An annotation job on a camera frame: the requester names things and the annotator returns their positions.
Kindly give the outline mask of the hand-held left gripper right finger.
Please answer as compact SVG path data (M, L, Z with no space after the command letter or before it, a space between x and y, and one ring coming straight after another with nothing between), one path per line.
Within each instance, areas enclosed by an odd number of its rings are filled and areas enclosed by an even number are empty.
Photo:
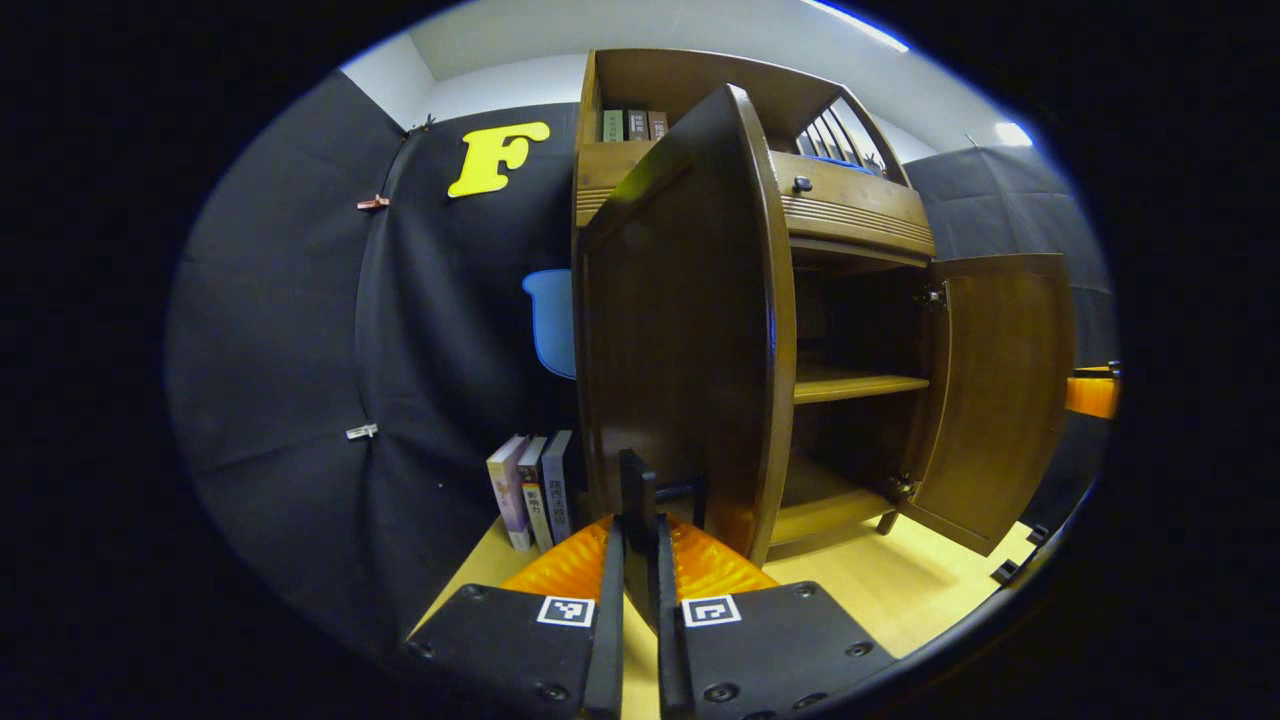
M895 665L819 583L774 582L687 521L655 528L662 717L815 719Z

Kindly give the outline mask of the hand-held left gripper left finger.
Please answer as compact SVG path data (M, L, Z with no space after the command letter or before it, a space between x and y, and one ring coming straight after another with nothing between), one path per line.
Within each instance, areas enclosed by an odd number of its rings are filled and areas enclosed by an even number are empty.
M617 719L625 534L594 521L500 585L461 585L404 652L438 719Z

